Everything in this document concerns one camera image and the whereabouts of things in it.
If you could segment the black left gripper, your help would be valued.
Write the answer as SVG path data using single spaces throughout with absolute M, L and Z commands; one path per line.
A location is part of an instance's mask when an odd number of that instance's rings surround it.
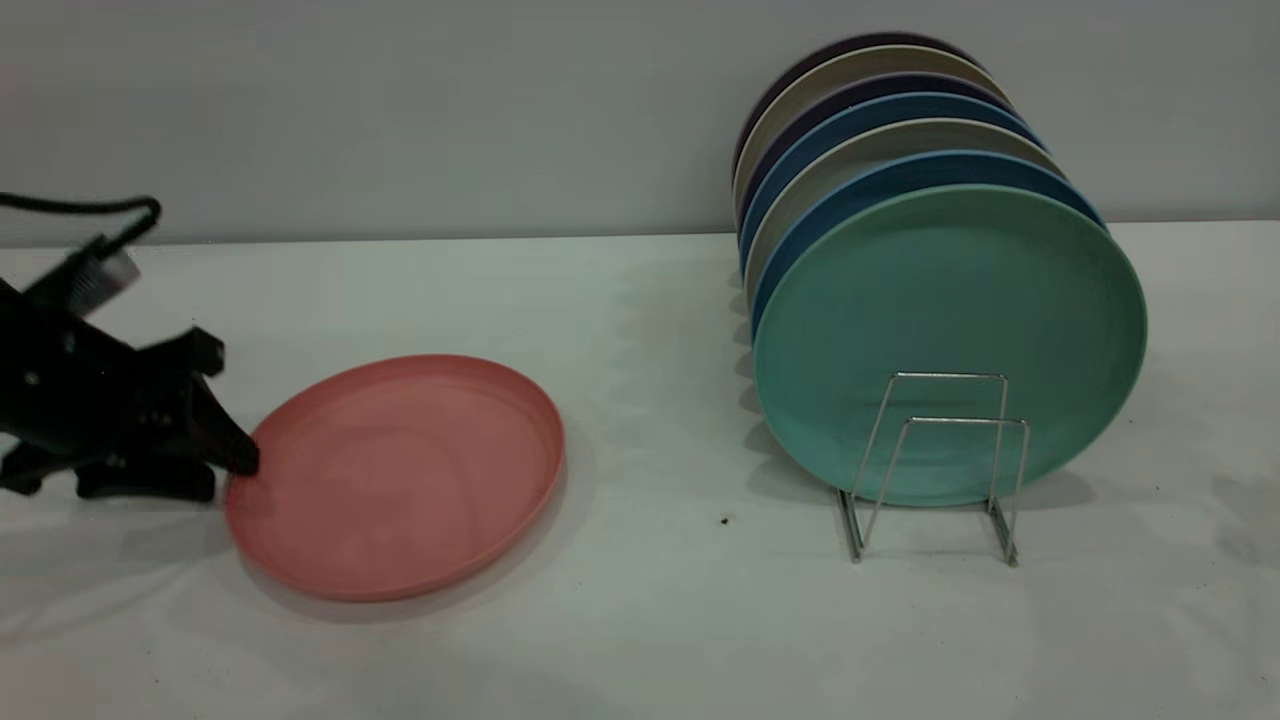
M 76 475 L 84 500 L 211 503 L 212 469 L 256 477 L 260 450 L 207 380 L 225 346 L 191 328 L 137 348 L 55 307 L 3 287 L 3 488 L 38 493 Z

